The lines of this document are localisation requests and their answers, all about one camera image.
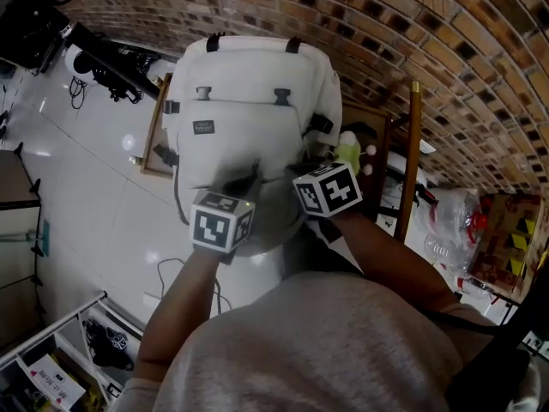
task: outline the wooden chair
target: wooden chair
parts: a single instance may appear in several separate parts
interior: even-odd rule
[[[399,209],[389,209],[381,206],[383,183],[387,169],[387,157],[391,131],[408,123],[406,171],[404,173],[404,187],[402,190]],[[363,214],[375,221],[379,214],[396,218],[395,238],[404,242],[410,214],[412,213],[413,197],[415,194],[415,179],[419,164],[419,141],[421,127],[421,93],[418,82],[412,82],[410,88],[410,113],[405,118],[392,120],[391,116],[376,108],[364,106],[352,101],[343,101],[343,130],[352,130],[359,139],[361,148],[375,145],[377,152],[374,156],[363,154],[361,166],[370,163],[373,173],[365,176],[360,173],[357,177],[360,189],[364,194]]]

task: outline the white backpack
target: white backpack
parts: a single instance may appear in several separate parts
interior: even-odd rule
[[[178,60],[163,127],[179,155],[174,190],[186,224],[198,191],[249,175],[259,161],[261,193],[238,255],[263,253],[303,222],[285,168],[312,142],[337,144],[339,78],[323,52],[298,39],[215,35]]]

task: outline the printed label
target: printed label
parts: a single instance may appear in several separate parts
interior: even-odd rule
[[[214,134],[215,125],[213,120],[195,120],[192,123],[195,134]]]

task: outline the person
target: person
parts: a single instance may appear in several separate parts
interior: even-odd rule
[[[210,320],[220,255],[194,251],[148,322],[112,410],[447,410],[449,382],[490,338],[422,312],[486,320],[373,222],[350,211],[332,222],[360,270],[313,243],[311,267]],[[299,257],[306,244],[287,251]]]

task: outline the cardboard box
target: cardboard box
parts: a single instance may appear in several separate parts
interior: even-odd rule
[[[48,354],[35,361],[28,369],[41,390],[55,398],[56,403],[67,410],[86,392]]]
[[[539,196],[496,194],[469,274],[522,302],[549,239],[549,208]]]

